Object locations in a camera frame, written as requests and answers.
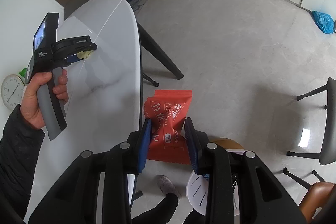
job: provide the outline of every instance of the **metal screw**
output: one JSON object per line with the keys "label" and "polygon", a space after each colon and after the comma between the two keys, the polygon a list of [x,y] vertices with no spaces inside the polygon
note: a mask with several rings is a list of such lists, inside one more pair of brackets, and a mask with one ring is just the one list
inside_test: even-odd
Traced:
{"label": "metal screw", "polygon": [[85,150],[85,151],[82,152],[81,156],[82,156],[82,158],[88,158],[88,157],[91,156],[91,151]]}
{"label": "metal screw", "polygon": [[255,157],[255,153],[252,151],[247,151],[245,155],[250,159],[253,159]]}
{"label": "metal screw", "polygon": [[209,149],[216,149],[217,145],[215,143],[208,143],[207,144],[207,148],[209,148]]}
{"label": "metal screw", "polygon": [[121,148],[121,149],[127,149],[127,148],[129,148],[129,143],[128,143],[128,142],[123,142],[123,143],[121,143],[121,144],[120,144],[120,148]]}

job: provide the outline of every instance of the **person's leg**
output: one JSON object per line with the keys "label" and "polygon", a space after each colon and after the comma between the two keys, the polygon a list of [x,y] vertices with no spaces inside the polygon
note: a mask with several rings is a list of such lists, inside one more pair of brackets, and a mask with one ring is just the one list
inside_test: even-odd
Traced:
{"label": "person's leg", "polygon": [[196,210],[192,210],[191,213],[184,220],[183,224],[204,224],[205,216],[198,213]]}
{"label": "person's leg", "polygon": [[166,176],[159,176],[158,187],[166,197],[153,209],[132,219],[132,224],[166,224],[173,216],[180,194]]}

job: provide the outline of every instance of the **black jacket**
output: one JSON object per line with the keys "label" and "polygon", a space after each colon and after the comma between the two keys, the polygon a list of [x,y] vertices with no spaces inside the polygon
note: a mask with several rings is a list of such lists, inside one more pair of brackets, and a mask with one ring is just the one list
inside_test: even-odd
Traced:
{"label": "black jacket", "polygon": [[43,138],[43,130],[29,126],[18,105],[0,141],[0,223],[23,223]]}

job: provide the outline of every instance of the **gray sneaker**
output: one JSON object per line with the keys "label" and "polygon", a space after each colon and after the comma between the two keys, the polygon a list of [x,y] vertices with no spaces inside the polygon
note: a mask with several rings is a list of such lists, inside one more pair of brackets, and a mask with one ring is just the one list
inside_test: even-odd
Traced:
{"label": "gray sneaker", "polygon": [[157,186],[159,187],[159,189],[161,190],[161,192],[164,195],[169,194],[169,193],[173,193],[178,197],[178,199],[181,198],[180,193],[176,190],[173,183],[166,176],[163,176],[163,175],[158,176]]}

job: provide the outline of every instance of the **device screen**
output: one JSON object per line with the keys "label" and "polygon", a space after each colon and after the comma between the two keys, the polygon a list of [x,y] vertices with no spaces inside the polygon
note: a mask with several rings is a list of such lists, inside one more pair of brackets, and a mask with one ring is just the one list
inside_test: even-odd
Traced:
{"label": "device screen", "polygon": [[34,51],[40,46],[43,37],[44,37],[44,29],[45,29],[45,20],[41,23],[39,29],[37,30],[34,36]]}

